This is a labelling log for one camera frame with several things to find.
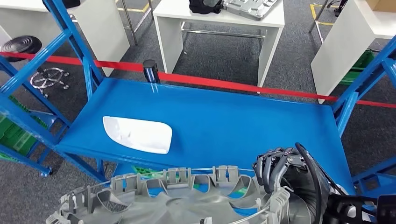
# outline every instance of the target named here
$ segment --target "blue metal frame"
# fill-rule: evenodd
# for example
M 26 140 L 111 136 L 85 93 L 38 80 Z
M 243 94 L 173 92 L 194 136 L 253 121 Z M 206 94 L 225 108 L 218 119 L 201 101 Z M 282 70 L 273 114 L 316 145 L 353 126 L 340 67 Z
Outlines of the blue metal frame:
M 356 78 L 341 97 L 332 105 L 340 136 L 344 132 L 356 102 L 361 99 L 385 74 L 396 87 L 396 36 L 382 49 L 364 71 Z M 396 168 L 396 157 L 353 177 L 362 195 L 378 197 L 396 193 L 396 176 L 387 174 Z M 377 186 L 368 189 L 367 184 L 375 181 Z
M 396 175 L 388 174 L 396 168 L 396 157 L 382 162 L 375 167 L 353 177 L 354 184 L 359 187 L 361 194 L 368 197 L 396 193 Z M 368 184 L 377 186 L 369 189 Z
M 66 11 L 66 8 L 63 5 L 63 2 L 61 0 L 45 0 L 44 3 L 49 11 L 52 13 L 52 15 L 55 17 L 55 20 L 57 21 L 62 32 L 47 47 L 43 48 L 40 52 L 38 52 L 38 54 L 20 71 L 17 71 L 4 57 L 0 56 L 0 69 L 4 70 L 11 77 L 0 88 L 0 113 L 9 118 L 19 127 L 33 134 L 44 145 L 51 149 L 54 149 L 55 145 L 60 140 L 60 135 L 66 128 L 70 127 L 71 123 L 56 107 L 54 107 L 37 90 L 35 90 L 28 82 L 26 82 L 26 79 L 43 62 L 45 62 L 45 60 L 50 55 L 52 55 L 66 40 L 68 40 L 71 44 L 72 48 L 77 54 L 77 57 L 81 60 L 81 62 L 84 63 L 84 71 L 89 71 L 89 75 L 94 75 L 94 81 L 90 81 L 91 77 L 89 77 L 87 80 L 97 86 L 103 80 L 103 77 L 100 74 L 99 69 L 95 66 L 95 63 L 93 62 L 93 59 L 89 54 L 88 49 L 84 45 L 81 36 L 76 30 L 76 27 L 73 25 Z M 50 116 L 56 116 L 56 119 L 62 123 L 61 129 L 58 133 L 55 134 L 55 136 L 49 130 L 40 126 L 35 120 L 33 120 L 30 117 L 29 113 L 22 111 L 18 106 L 16 106 L 8 99 L 8 96 L 10 96 L 20 85 L 23 85 L 31 94 L 33 94 L 52 112 Z M 39 163 L 42 163 L 45 156 L 49 153 L 48 149 L 43 152 L 37 162 L 28 159 L 30 153 L 27 157 L 25 157 L 6 147 L 0 147 L 0 152 L 10 155 L 18 161 L 42 171 L 45 175 L 50 173 L 50 169 L 44 168 L 39 165 Z M 81 170 L 90 173 L 95 180 L 100 182 L 106 180 L 104 178 L 103 161 L 97 160 L 99 171 L 97 172 L 86 162 L 84 162 L 82 159 L 75 155 L 65 154 L 61 152 L 58 153 L 63 156 L 67 161 L 79 167 Z
M 64 7 L 61 0 L 44 0 L 45 5 L 48 7 L 49 11 L 54 16 L 57 24 L 62 30 L 61 34 L 53 40 L 47 47 L 40 51 L 36 57 L 33 58 L 23 69 L 16 72 L 4 58 L 0 56 L 0 64 L 2 64 L 1 69 L 5 70 L 10 74 L 11 79 L 0 88 L 0 113 L 6 115 L 14 123 L 18 124 L 22 128 L 26 129 L 28 132 L 34 134 L 38 140 L 51 149 L 56 150 L 56 145 L 59 142 L 59 136 L 53 136 L 46 130 L 37 124 L 30 116 L 22 112 L 8 101 L 7 97 L 19 86 L 24 85 L 28 90 L 33 93 L 41 102 L 43 102 L 49 109 L 56 115 L 66 126 L 70 126 L 70 123 L 59 113 L 56 108 L 52 106 L 46 99 L 37 94 L 37 92 L 32 89 L 31 86 L 27 85 L 25 80 L 33 70 L 35 70 L 45 59 L 50 56 L 64 41 L 68 40 L 71 44 L 73 50 L 76 52 L 77 57 L 83 64 L 85 82 L 87 88 L 88 100 L 92 96 L 92 85 L 99 86 L 103 80 L 103 77 L 99 73 L 98 68 L 95 66 L 92 57 L 89 54 L 88 49 L 84 45 L 81 36 L 78 34 L 74 24 L 72 23 L 66 8 Z M 383 49 L 383 51 L 368 65 L 368 67 L 359 75 L 359 77 L 349 86 L 349 88 L 341 95 L 341 97 L 332 105 L 332 111 L 334 113 L 334 119 L 338 127 L 339 135 L 341 136 L 345 130 L 349 117 L 353 111 L 353 107 L 356 102 L 362 98 L 362 96 L 385 74 L 387 73 L 394 85 L 396 86 L 396 65 L 395 60 L 392 58 L 395 56 L 396 49 L 396 37 L 393 38 L 389 44 Z M 97 170 L 93 169 L 87 163 L 85 163 L 81 158 L 74 154 L 67 153 L 65 151 L 57 151 L 61 156 L 63 156 L 67 161 L 77 166 L 92 178 L 97 181 L 104 181 L 104 170 L 103 161 L 97 159 Z M 122 158 L 108 158 L 104 154 L 92 155 L 95 158 L 104 158 L 114 161 L 122 161 Z M 375 176 L 379 181 L 384 178 L 392 179 L 388 174 L 383 173 L 384 167 L 392 167 L 396 161 L 394 159 L 380 164 L 362 175 L 358 175 L 354 178 L 359 184 L 362 185 L 362 178 L 369 179 Z

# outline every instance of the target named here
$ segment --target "silver metal part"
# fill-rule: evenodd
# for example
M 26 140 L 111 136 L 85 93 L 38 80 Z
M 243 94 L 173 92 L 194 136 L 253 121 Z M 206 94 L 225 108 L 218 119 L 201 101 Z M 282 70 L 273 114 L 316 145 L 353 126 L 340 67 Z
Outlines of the silver metal part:
M 285 187 L 266 194 L 255 177 L 240 171 L 236 166 L 219 166 L 171 168 L 149 180 L 142 180 L 140 174 L 116 176 L 64 195 L 60 210 L 46 223 L 56 219 L 60 224 L 310 223 L 306 222 L 310 221 L 307 205 L 298 196 Z M 254 174 L 253 170 L 243 171 Z M 160 193 L 153 195 L 152 190 L 158 189 Z M 257 212 L 246 216 L 237 212 L 244 209 Z
M 125 4 L 124 0 L 121 0 L 121 2 L 122 2 L 122 7 L 124 8 L 125 15 L 127 16 L 129 29 L 131 30 L 131 34 L 132 34 L 132 37 L 134 39 L 134 43 L 135 43 L 135 45 L 137 45 L 137 39 L 136 39 L 136 36 L 135 36 L 135 30 L 134 30 L 134 27 L 132 26 L 131 19 L 129 18 L 129 12 L 128 12 L 127 5 Z
M 228 12 L 252 20 L 262 20 L 278 0 L 224 0 L 223 8 Z
M 256 38 L 256 39 L 265 39 L 264 35 L 256 35 L 256 34 L 234 34 L 234 33 L 226 33 L 220 31 L 210 31 L 210 30 L 194 30 L 194 29 L 185 29 L 182 28 L 182 32 L 185 33 L 195 33 L 195 34 L 213 34 L 213 35 L 222 35 L 222 36 L 237 36 L 237 37 L 247 37 L 247 38 Z

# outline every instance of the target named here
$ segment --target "white table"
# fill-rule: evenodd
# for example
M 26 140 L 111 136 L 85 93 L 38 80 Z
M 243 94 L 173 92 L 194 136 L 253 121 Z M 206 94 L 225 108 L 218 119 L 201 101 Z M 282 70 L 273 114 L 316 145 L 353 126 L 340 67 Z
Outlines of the white table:
M 219 14 L 196 14 L 187 0 L 161 0 L 154 10 L 158 41 L 165 72 L 171 73 L 183 50 L 181 24 L 206 23 L 263 30 L 265 40 L 259 56 L 258 86 L 263 86 L 269 65 L 284 27 L 283 1 L 279 0 L 261 21 L 250 20 L 222 10 Z
M 98 60 L 121 60 L 129 41 L 114 0 L 83 0 L 68 12 L 77 19 Z M 0 45 L 17 36 L 32 35 L 45 47 L 59 33 L 42 0 L 0 0 Z M 109 76 L 113 69 L 103 71 Z
M 396 13 L 373 12 L 366 0 L 349 0 L 311 63 L 316 93 L 329 96 L 375 38 L 395 35 Z

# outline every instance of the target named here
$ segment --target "black round cushion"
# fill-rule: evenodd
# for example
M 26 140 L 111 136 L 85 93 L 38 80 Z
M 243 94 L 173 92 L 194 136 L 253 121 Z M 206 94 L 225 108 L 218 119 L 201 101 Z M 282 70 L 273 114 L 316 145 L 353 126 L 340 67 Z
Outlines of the black round cushion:
M 41 49 L 41 41 L 34 36 L 18 36 L 0 47 L 0 52 L 35 54 Z M 25 58 L 6 57 L 9 62 L 22 61 Z

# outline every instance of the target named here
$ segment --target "cardboard box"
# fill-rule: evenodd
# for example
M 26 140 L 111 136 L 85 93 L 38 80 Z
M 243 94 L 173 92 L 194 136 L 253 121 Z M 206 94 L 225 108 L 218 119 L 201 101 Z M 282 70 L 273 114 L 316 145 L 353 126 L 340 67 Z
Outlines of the cardboard box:
M 373 11 L 396 13 L 396 0 L 366 0 Z

